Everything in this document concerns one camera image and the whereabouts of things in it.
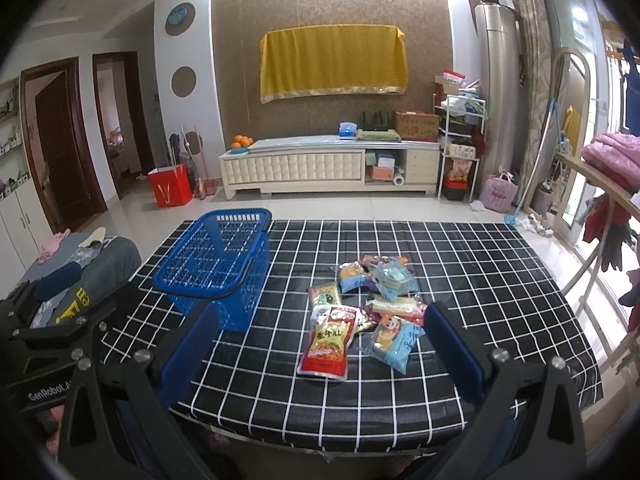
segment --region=mirror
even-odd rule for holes
[[[556,153],[580,158],[587,129],[591,72],[580,51],[565,47],[552,61],[549,104],[546,112],[546,139],[540,155],[541,171],[531,208],[548,218],[554,229],[562,218],[575,215],[580,197],[568,204],[574,187],[575,171],[556,158]],[[558,216],[558,211],[565,211]]]

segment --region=glass door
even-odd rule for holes
[[[596,132],[608,127],[609,67],[604,37],[595,0],[545,0],[554,50],[572,47],[586,58],[591,73],[590,104],[582,113],[588,115],[584,144],[589,144]],[[564,124],[566,110],[559,109],[559,122]],[[582,226],[576,222],[593,197],[595,188],[588,186],[583,176],[572,175],[570,192],[562,215],[558,234],[572,245],[580,236]]]

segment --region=blue plastic basket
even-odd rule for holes
[[[156,271],[154,287],[185,316],[202,299],[211,300],[222,330],[244,332],[267,275],[270,223],[266,209],[228,209],[201,216]]]

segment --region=brown wallpaper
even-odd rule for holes
[[[227,145],[257,139],[333,134],[361,111],[431,111],[433,76],[452,66],[447,0],[211,0],[220,116]],[[265,32],[332,23],[396,25],[406,37],[409,88],[403,96],[313,96],[260,102]]]

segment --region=pile of oranges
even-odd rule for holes
[[[251,137],[245,137],[244,135],[236,135],[234,137],[234,142],[231,144],[232,150],[237,150],[238,148],[248,148],[254,143],[254,140]]]

